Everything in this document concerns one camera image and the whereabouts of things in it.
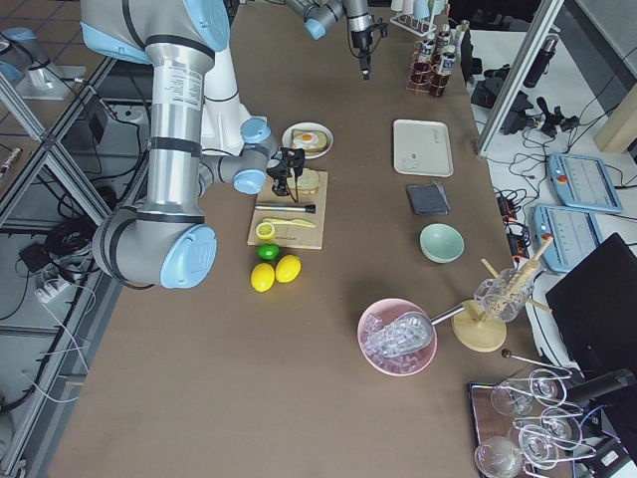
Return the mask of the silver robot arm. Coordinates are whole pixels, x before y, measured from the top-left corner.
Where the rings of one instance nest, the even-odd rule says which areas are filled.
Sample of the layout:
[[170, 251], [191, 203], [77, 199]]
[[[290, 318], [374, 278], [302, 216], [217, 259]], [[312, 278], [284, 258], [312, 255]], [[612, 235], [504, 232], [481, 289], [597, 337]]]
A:
[[81, 15], [90, 49], [153, 69], [146, 194], [99, 226], [94, 257], [133, 289], [194, 287], [217, 250], [199, 197], [215, 182], [258, 193], [282, 156], [267, 122], [240, 101], [226, 5], [85, 1]]
[[368, 4], [363, 0], [285, 1], [303, 19], [306, 31], [319, 40], [341, 19], [345, 18], [351, 40], [351, 54], [358, 59], [362, 77], [367, 81], [371, 71], [373, 22]]

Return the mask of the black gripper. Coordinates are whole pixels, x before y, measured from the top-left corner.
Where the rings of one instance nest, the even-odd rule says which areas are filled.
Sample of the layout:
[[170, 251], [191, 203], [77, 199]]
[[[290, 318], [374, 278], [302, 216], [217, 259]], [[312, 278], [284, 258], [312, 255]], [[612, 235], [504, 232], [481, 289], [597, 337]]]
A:
[[369, 29], [350, 32], [350, 53], [359, 60], [362, 77], [370, 79], [370, 48], [373, 44], [372, 33]]
[[291, 168], [285, 162], [277, 162], [266, 169], [267, 174], [273, 179], [272, 192], [276, 196], [288, 196], [288, 178], [291, 177]]

